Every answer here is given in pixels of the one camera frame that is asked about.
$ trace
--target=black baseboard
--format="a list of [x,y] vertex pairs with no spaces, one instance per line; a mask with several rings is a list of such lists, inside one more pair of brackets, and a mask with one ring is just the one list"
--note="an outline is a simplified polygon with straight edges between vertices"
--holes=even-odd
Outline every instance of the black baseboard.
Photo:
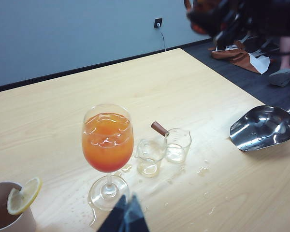
[[[167,51],[173,50],[173,49],[176,49],[176,48],[186,48],[186,47],[193,46],[193,45],[203,44],[203,43],[207,43],[207,42],[209,42],[211,40],[212,39],[209,38],[209,39],[205,39],[205,40],[201,40],[201,41],[187,43],[187,44],[183,44],[183,45],[180,45],[180,46],[167,48]],[[163,51],[164,50],[158,50],[158,51],[155,51],[155,52],[149,52],[149,53],[145,53],[145,54],[141,54],[141,55],[137,55],[137,56],[133,56],[133,57],[117,59],[117,60],[113,60],[113,61],[109,61],[109,62],[105,62],[105,63],[101,63],[101,64],[94,64],[94,65],[90,65],[90,66],[86,66],[86,67],[82,67],[82,68],[78,68],[78,69],[68,70],[68,71],[64,71],[64,72],[58,72],[58,73],[54,73],[54,74],[50,74],[50,75],[45,75],[45,76],[32,78],[32,79],[29,79],[29,80],[24,80],[24,81],[19,81],[19,82],[3,85],[3,86],[0,86],[0,92],[1,91],[5,91],[5,90],[9,90],[9,89],[12,89],[12,88],[26,86],[26,85],[38,83],[38,82],[41,82],[41,81],[46,81],[46,80],[50,80],[50,79],[54,79],[54,78],[58,78],[58,77],[62,77],[62,76],[70,75],[70,74],[74,74],[74,73],[80,73],[80,72],[84,72],[84,71],[88,71],[88,70],[104,67],[104,66],[111,65],[111,64],[121,63],[121,62],[124,62],[124,61],[127,61],[127,60],[132,60],[132,59],[136,59],[136,58],[150,56],[150,55],[153,55],[153,54],[156,54],[156,53],[160,53],[160,52],[163,52]]]

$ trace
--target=small glass beaker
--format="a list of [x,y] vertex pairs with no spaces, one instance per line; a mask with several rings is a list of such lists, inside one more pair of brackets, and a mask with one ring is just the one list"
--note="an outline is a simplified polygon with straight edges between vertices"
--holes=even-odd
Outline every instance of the small glass beaker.
[[154,140],[141,140],[137,147],[137,170],[146,177],[154,177],[159,174],[161,161],[164,157],[162,147]]
[[191,135],[180,128],[170,129],[164,137],[164,154],[169,162],[182,163],[186,160],[191,145]]

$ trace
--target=spilled liquid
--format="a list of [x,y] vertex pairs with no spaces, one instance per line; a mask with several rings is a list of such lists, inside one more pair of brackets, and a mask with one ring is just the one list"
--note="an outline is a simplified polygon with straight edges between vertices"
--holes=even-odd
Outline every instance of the spilled liquid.
[[186,172],[186,169],[185,169],[185,166],[183,165],[183,166],[180,166],[180,170],[179,170],[180,172]]
[[122,173],[121,173],[121,171],[117,171],[114,173],[114,175],[121,177]]
[[91,222],[90,222],[90,226],[92,226],[94,223],[95,223],[95,221],[96,221],[96,218],[97,218],[97,216],[96,216],[96,212],[95,212],[95,209],[94,208],[91,208],[92,209],[92,214],[93,214],[93,216],[92,216],[92,220],[91,220]]
[[208,213],[208,215],[211,215],[214,211],[215,207],[212,208],[212,210]]
[[204,176],[206,172],[208,172],[208,168],[205,168],[205,167],[202,167],[199,169],[199,171],[197,171],[197,173],[200,175],[200,176]]
[[203,194],[203,196],[204,196],[204,198],[209,198],[209,192],[205,192],[205,193]]
[[131,168],[132,168],[132,165],[127,163],[125,166],[123,166],[121,168],[121,171],[124,172],[124,173],[127,173],[127,172],[129,172],[131,170]]

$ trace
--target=lemon slice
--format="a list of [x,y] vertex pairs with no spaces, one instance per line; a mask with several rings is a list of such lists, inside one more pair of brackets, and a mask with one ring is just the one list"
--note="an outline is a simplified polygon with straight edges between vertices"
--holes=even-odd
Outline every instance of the lemon slice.
[[9,214],[18,215],[24,212],[37,197],[41,186],[41,179],[35,177],[29,180],[20,191],[13,188],[7,202]]

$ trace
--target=power cord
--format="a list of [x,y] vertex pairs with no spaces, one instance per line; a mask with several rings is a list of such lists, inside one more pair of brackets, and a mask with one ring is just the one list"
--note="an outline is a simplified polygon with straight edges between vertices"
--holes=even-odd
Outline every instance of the power cord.
[[162,31],[160,30],[160,28],[161,28],[161,25],[160,25],[160,23],[157,23],[157,27],[159,28],[159,31],[160,31],[160,33],[161,33],[161,35],[162,35],[162,38],[163,38],[163,45],[164,45],[164,51],[166,52],[166,47],[165,47],[165,40],[164,40],[164,35],[163,35]]

